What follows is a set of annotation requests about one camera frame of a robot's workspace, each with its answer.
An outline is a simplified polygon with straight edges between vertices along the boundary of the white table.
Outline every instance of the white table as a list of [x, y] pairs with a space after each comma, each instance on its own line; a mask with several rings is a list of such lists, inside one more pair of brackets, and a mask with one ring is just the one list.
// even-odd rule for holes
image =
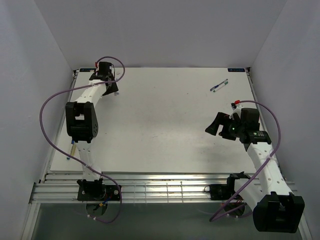
[[[75, 87], [87, 85], [90, 75], [80, 72]], [[225, 87], [210, 92], [225, 79]], [[254, 99], [245, 72], [228, 72], [227, 68], [127, 68], [118, 87], [119, 95], [102, 97], [95, 108], [99, 132], [92, 153], [103, 172], [255, 172], [239, 140], [205, 132], [217, 112], [232, 112], [230, 103]], [[73, 92], [71, 101], [82, 92]], [[256, 107], [250, 103], [245, 106]], [[57, 145], [67, 152], [70, 143], [64, 121]], [[50, 170], [78, 172], [82, 167], [56, 151]]]

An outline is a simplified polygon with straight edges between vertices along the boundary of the gray floor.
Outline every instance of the gray floor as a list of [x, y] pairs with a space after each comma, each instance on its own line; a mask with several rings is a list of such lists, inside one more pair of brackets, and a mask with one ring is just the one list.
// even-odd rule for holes
[[[103, 218], [113, 216], [111, 204]], [[86, 217], [85, 204], [42, 204], [32, 240], [301, 240], [299, 232], [258, 232], [252, 216], [209, 222], [218, 203], [125, 204], [119, 219], [106, 225]]]

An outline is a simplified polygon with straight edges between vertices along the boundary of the white tabletop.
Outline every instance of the white tabletop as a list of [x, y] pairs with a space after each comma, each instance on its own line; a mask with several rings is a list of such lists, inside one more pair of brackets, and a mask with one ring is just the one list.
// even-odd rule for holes
[[[90, 75], [80, 72], [75, 86], [87, 85]], [[225, 79], [225, 87], [210, 92]], [[239, 140], [205, 132], [218, 112], [232, 112], [232, 102], [254, 99], [245, 72], [228, 72], [227, 68], [127, 68], [118, 87], [119, 95], [102, 97], [95, 108], [99, 132], [92, 153], [103, 172], [255, 172]], [[73, 92], [71, 100], [82, 92]], [[255, 108], [254, 104], [244, 105]], [[67, 152], [70, 144], [64, 121], [57, 145]], [[82, 167], [56, 151], [50, 170], [72, 172], [82, 171]]]

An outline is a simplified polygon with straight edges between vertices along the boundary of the marker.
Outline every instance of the marker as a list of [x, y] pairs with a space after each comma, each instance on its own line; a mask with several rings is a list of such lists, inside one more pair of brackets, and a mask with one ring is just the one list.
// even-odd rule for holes
[[71, 140], [71, 145], [70, 145], [70, 148], [69, 148], [69, 151], [68, 151], [68, 153], [69, 153], [71, 156], [73, 156], [73, 155], [75, 154], [74, 146], [76, 146], [76, 145], [75, 145], [75, 141]]
[[220, 86], [216, 87], [212, 92], [216, 93], [217, 91], [219, 91], [220, 89], [222, 89], [225, 85], [227, 85], [228, 82], [224, 82], [223, 84], [221, 84]]
[[212, 87], [210, 89], [210, 92], [212, 92], [214, 89], [218, 88], [219, 86], [221, 86], [222, 84], [225, 84], [228, 81], [228, 78], [222, 82], [220, 82], [218, 85], [215, 85], [214, 87]]

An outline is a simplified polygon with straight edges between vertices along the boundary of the white wall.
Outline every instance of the white wall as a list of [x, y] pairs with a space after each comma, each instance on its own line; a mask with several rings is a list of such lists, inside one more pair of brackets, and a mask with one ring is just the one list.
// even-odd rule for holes
[[[70, 86], [72, 71], [33, 0], [0, 1], [0, 55], [0, 239], [15, 240], [49, 149], [40, 131], [40, 107]], [[64, 100], [47, 108], [50, 136]]]
[[[320, 239], [320, 2], [288, 0], [252, 66], [258, 100], [277, 115], [277, 157], [305, 201], [313, 239]], [[271, 137], [275, 123], [265, 115]]]
[[35, 0], [73, 69], [251, 66], [286, 0]]

